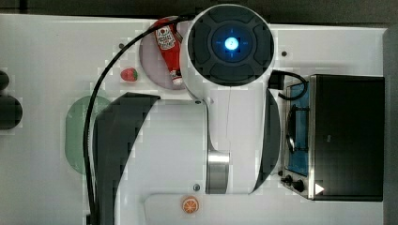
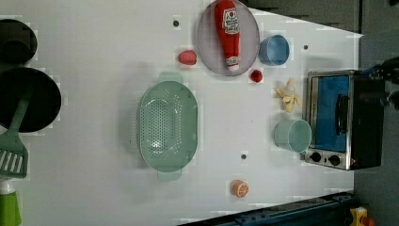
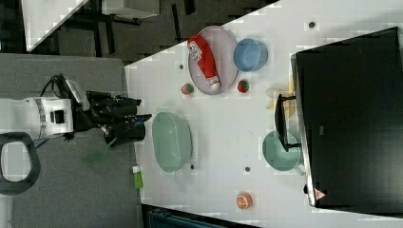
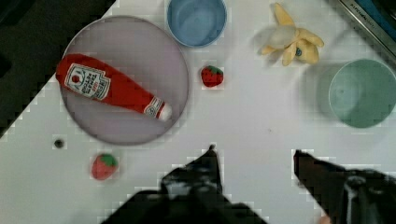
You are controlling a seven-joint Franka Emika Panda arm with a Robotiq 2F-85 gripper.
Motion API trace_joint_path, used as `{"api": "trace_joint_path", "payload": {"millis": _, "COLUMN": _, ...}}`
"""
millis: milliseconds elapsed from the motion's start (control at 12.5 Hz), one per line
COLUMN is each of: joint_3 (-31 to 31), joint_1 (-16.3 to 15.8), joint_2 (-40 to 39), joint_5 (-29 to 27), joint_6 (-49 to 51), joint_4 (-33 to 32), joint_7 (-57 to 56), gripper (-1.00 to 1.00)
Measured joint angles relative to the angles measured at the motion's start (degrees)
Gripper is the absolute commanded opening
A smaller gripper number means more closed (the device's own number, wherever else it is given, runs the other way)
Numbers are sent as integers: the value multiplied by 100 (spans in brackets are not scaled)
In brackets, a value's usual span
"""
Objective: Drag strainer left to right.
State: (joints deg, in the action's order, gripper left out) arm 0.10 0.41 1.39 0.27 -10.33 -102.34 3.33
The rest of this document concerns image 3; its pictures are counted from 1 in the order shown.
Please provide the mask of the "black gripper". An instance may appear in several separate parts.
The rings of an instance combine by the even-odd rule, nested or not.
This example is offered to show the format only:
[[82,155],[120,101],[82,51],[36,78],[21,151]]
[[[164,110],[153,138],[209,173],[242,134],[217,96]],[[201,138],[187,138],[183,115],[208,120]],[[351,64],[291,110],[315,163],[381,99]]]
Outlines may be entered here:
[[144,123],[152,115],[138,113],[142,100],[99,91],[87,91],[86,98],[89,102],[88,110],[76,105],[73,115],[75,132],[100,128],[106,143],[111,146],[136,143],[145,138]]

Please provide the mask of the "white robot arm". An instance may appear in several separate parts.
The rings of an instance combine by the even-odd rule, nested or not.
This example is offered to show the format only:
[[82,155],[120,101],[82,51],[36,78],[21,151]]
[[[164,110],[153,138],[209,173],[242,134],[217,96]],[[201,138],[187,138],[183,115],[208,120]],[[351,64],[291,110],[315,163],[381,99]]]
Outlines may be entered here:
[[34,141],[59,137],[69,141],[78,132],[99,128],[113,146],[140,142],[145,137],[144,123],[151,118],[138,113],[141,103],[98,91],[88,91],[82,103],[56,97],[2,99],[1,132],[24,132]]

